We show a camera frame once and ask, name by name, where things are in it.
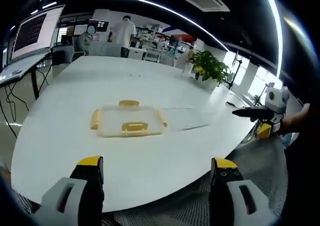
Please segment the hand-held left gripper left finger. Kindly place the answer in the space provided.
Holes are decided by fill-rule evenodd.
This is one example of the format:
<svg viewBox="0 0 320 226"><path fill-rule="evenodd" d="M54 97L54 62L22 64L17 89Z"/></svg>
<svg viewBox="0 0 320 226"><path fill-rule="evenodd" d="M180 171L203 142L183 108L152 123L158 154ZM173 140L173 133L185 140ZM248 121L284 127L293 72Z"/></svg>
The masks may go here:
<svg viewBox="0 0 320 226"><path fill-rule="evenodd" d="M38 225L101 225L104 201L103 157L80 160L41 199Z"/></svg>

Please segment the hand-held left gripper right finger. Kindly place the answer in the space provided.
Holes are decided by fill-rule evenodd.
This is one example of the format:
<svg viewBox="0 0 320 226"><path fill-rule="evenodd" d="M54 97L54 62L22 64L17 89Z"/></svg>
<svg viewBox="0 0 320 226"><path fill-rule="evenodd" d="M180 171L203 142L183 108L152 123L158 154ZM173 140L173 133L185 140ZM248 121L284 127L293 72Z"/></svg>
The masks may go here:
<svg viewBox="0 0 320 226"><path fill-rule="evenodd" d="M234 162L217 157L211 160L209 224L272 224L267 196L243 178Z"/></svg>

